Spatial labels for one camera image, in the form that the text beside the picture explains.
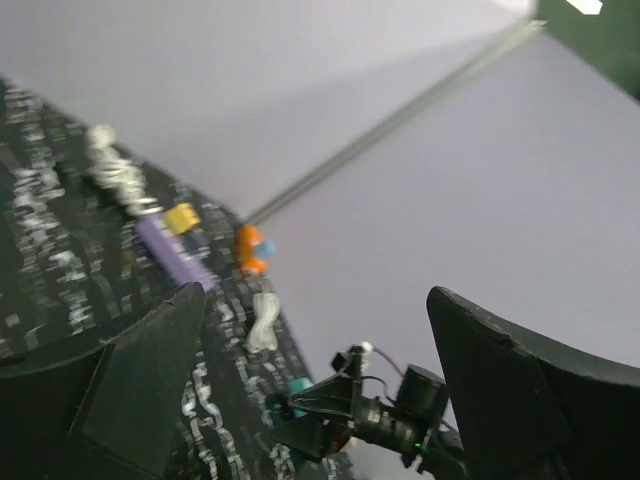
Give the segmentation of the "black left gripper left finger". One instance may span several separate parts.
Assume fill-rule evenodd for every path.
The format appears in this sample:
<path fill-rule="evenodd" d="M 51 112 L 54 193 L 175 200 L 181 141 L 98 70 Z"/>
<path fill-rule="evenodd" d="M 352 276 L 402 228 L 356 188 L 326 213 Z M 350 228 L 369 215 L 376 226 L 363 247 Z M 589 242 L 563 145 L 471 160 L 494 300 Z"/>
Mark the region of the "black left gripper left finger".
<path fill-rule="evenodd" d="M 206 295 L 198 283 L 1 362 L 4 479 L 159 479 Z"/>

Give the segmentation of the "purple power strip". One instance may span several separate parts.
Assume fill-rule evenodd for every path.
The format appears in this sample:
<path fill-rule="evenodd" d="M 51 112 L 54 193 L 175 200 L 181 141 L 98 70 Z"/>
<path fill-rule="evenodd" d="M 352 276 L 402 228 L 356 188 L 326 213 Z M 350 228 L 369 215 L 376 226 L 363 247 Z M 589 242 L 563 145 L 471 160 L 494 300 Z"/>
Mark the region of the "purple power strip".
<path fill-rule="evenodd" d="M 139 217 L 134 230 L 145 248 L 177 285 L 200 283 L 205 292 L 214 289 L 216 279 L 199 257 L 191 255 L 182 241 L 166 226 L 159 213 Z"/>

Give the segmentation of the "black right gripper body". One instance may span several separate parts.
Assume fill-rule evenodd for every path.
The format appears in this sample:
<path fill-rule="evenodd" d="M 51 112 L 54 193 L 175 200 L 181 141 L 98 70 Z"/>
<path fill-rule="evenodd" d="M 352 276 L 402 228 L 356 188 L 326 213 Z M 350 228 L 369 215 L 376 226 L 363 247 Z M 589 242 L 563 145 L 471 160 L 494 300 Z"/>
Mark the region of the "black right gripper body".
<path fill-rule="evenodd" d="M 334 356 L 332 376 L 318 383 L 296 379 L 286 391 L 271 395 L 268 439 L 292 450 L 297 459 L 314 463 L 342 450 L 351 439 L 362 399 L 364 357 L 364 346 L 353 345 Z"/>

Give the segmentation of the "orange power strip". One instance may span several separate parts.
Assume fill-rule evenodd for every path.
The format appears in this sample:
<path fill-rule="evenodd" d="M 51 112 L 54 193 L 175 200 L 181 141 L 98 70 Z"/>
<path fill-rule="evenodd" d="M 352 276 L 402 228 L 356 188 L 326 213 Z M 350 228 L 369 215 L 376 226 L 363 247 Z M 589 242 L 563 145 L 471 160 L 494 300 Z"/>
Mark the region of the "orange power strip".
<path fill-rule="evenodd" d="M 260 259 L 254 248 L 263 242 L 260 231 L 253 225 L 241 225 L 235 233 L 235 253 L 241 271 L 248 274 L 263 274 L 267 269 L 267 262 Z"/>

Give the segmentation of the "blue cube plug adapter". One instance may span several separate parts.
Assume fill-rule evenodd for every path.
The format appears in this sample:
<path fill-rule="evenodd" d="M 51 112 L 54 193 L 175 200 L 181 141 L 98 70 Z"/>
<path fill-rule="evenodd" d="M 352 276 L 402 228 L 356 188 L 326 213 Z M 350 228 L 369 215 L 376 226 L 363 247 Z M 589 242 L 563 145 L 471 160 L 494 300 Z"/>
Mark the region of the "blue cube plug adapter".
<path fill-rule="evenodd" d="M 269 260 L 275 254 L 275 245 L 271 240 L 263 240 L 253 246 L 253 255 L 261 261 Z"/>

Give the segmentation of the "yellow cube plug adapter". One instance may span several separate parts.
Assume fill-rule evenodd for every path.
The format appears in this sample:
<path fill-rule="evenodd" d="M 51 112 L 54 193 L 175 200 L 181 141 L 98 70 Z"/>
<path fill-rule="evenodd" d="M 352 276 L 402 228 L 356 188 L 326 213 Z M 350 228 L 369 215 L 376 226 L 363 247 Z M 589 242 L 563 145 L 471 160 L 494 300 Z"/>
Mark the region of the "yellow cube plug adapter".
<path fill-rule="evenodd" d="M 183 235 L 201 222 L 191 203 L 180 203 L 166 210 L 163 214 L 163 220 L 175 235 Z"/>

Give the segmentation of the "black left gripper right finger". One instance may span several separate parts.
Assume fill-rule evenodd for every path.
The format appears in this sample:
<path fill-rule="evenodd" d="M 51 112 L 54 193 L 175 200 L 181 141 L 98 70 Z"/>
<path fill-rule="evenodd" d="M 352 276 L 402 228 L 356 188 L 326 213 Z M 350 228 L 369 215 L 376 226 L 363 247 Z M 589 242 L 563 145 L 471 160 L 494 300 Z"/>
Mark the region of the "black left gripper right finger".
<path fill-rule="evenodd" d="M 472 479 L 636 479 L 639 370 L 443 287 L 426 308 Z"/>

